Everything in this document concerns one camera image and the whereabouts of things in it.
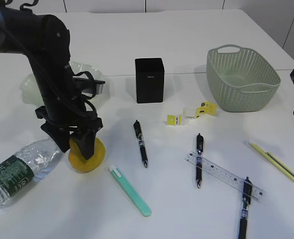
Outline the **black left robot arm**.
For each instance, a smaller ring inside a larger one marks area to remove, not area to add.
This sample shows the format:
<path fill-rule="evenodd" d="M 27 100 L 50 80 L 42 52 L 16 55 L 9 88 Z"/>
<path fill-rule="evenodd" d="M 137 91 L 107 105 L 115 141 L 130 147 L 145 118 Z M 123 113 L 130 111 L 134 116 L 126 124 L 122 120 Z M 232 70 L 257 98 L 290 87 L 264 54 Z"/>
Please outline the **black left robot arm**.
<path fill-rule="evenodd" d="M 87 107 L 102 92 L 104 81 L 89 71 L 74 73 L 69 46 L 70 32 L 59 18 L 34 14 L 29 3 L 13 9 L 0 0 L 0 53 L 27 57 L 43 100 L 35 111 L 37 118 L 45 120 L 41 129 L 62 151 L 75 143 L 89 160 L 103 124 L 95 107 L 90 111 Z"/>

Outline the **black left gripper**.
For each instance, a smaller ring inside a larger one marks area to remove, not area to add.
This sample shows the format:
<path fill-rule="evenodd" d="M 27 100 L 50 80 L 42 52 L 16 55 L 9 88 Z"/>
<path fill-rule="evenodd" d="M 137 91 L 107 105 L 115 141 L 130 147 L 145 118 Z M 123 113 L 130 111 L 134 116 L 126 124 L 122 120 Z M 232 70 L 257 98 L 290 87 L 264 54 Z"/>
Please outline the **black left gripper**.
<path fill-rule="evenodd" d="M 41 106 L 35 113 L 38 119 L 45 119 L 41 129 L 54 140 L 62 152 L 70 149 L 68 131 L 75 131 L 73 141 L 84 159 L 89 160 L 94 155 L 95 132 L 103 128 L 102 119 L 97 116 L 96 111 L 87 111 L 84 116 L 70 111 L 56 111 L 54 117 L 50 117 L 45 106 Z"/>

